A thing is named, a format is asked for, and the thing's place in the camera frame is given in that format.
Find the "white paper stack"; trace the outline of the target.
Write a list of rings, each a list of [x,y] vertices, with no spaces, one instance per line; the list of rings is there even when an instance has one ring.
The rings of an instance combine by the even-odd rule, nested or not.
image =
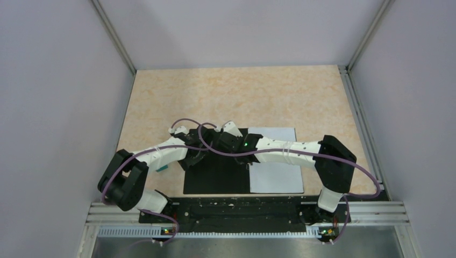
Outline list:
[[[248,132],[275,140],[296,141],[296,132],[292,127],[250,127]],[[304,193],[299,166],[272,162],[253,163],[249,168],[249,176],[252,194]]]

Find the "grey black file folder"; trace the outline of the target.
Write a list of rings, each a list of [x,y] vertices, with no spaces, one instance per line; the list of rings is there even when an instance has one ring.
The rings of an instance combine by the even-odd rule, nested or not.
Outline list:
[[[185,171],[185,195],[257,194],[250,193],[249,168],[233,157],[208,152],[201,164]]]

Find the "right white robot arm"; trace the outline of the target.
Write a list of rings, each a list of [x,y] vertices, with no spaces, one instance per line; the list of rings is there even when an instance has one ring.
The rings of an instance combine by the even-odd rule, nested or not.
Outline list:
[[[321,221],[337,215],[337,206],[351,188],[357,157],[336,137],[325,135],[320,141],[294,142],[276,140],[262,134],[235,136],[217,133],[211,140],[215,150],[231,154],[239,163],[285,163],[313,169],[323,186],[315,214]]]

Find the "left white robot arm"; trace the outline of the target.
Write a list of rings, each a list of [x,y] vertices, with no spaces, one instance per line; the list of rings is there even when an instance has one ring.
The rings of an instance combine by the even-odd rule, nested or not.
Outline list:
[[[128,152],[121,149],[115,152],[98,182],[101,200],[122,211],[150,211],[159,222],[166,222],[172,217],[172,207],[164,194],[146,189],[148,174],[172,162],[203,157],[207,152],[201,141],[193,139],[187,131],[144,150]]]

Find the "green block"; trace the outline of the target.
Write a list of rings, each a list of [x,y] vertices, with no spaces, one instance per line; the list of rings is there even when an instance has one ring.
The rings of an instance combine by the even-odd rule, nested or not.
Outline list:
[[[166,170],[166,169],[168,169],[168,165],[165,165],[165,166],[163,166],[163,167],[157,169],[156,172],[159,173],[159,172],[161,172],[161,171],[163,171],[163,170]]]

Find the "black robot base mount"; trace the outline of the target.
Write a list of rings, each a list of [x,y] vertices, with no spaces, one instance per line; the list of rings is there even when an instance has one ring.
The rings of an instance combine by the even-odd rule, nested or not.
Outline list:
[[[139,223],[176,220],[180,233],[301,233],[351,222],[346,203],[328,212],[317,206],[316,196],[176,197],[162,214],[140,212]]]

